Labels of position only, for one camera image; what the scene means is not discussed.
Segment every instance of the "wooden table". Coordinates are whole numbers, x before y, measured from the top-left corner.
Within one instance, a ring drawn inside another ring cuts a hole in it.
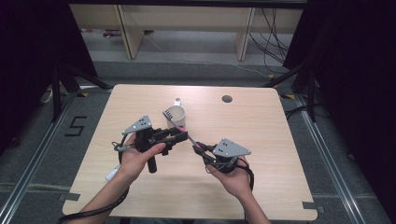
[[[222,97],[233,98],[224,103]],[[111,142],[143,115],[153,128],[167,128],[162,114],[175,98],[186,109],[186,127],[196,141],[215,145],[222,137],[252,151],[247,156],[255,174],[253,193],[272,220],[314,220],[317,210],[304,209],[313,199],[278,95],[273,89],[201,86],[118,85],[99,121],[64,213],[79,211],[106,184],[118,164]],[[242,219],[242,206],[205,171],[191,142],[179,143],[167,156],[156,156],[158,171],[147,167],[132,184],[115,217]]]

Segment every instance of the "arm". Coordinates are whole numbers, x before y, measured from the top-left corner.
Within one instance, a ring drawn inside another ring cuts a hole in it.
[[[125,145],[134,142],[134,134]],[[165,147],[164,143],[158,144],[148,151],[141,153],[131,148],[122,153],[122,163],[119,171],[108,181],[108,183],[82,208],[80,212],[91,211],[114,203],[139,177],[149,158],[160,153]],[[93,217],[79,218],[70,221],[71,224],[78,223],[105,223],[111,211]]]
[[[239,159],[246,161],[243,156],[239,157]],[[240,160],[238,160],[238,165],[246,166],[246,164]],[[229,174],[224,174],[222,172],[216,172],[216,168],[211,165],[207,165],[207,169],[221,182],[224,188],[242,204],[249,224],[271,223],[250,190],[248,173],[246,171],[235,168]]]

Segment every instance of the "round black hole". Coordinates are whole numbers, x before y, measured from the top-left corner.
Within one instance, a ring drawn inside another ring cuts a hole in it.
[[[233,97],[231,97],[229,95],[223,95],[223,97],[221,99],[224,103],[230,103],[233,100]]]

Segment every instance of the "gray carpet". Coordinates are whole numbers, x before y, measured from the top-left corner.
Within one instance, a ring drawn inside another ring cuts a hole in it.
[[[174,64],[174,63],[95,63],[99,78],[107,84],[164,84],[164,85],[205,85],[258,87],[269,78],[230,65],[218,64]],[[244,66],[264,75],[273,74],[264,66]],[[285,72],[281,67],[271,67],[277,72]],[[79,79],[81,85],[90,84]],[[291,93],[290,80],[281,83],[279,93]],[[89,93],[87,97],[77,97],[69,108],[62,126],[57,132],[50,149],[33,179],[32,186],[23,197],[21,205],[11,223],[54,223],[62,215],[63,201],[60,196],[73,183],[85,150],[106,106],[109,93]],[[281,99],[285,110],[297,107],[296,100]],[[46,130],[50,126],[51,104],[36,109],[36,112],[20,133],[21,145],[9,148],[0,158],[0,202],[4,202],[24,168],[32,158]],[[326,117],[323,106],[316,107],[317,125],[368,223],[390,223],[380,203],[373,194],[357,164],[348,159],[343,139]],[[80,136],[66,136],[78,130],[69,126],[75,116],[75,124],[84,126]],[[289,126],[295,141],[304,172],[319,207],[318,219],[312,223],[351,223],[342,201],[334,188],[328,171],[318,153],[315,142],[304,123],[301,113],[289,119]],[[118,218],[110,218],[107,223],[117,223]],[[276,221],[275,223],[301,223]]]

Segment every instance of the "forearm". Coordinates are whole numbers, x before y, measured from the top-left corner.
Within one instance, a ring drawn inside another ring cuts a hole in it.
[[[270,224],[271,221],[264,214],[252,193],[238,197],[244,207],[245,215],[249,224]]]
[[[128,180],[128,178],[125,178],[124,175],[116,173],[114,177],[91,199],[91,201],[81,209],[80,212],[87,212],[113,204],[121,197],[121,195],[130,187],[131,184],[132,181]],[[108,211],[93,217],[84,217],[71,220],[68,223],[105,223],[106,218],[110,215],[110,213],[111,211]]]

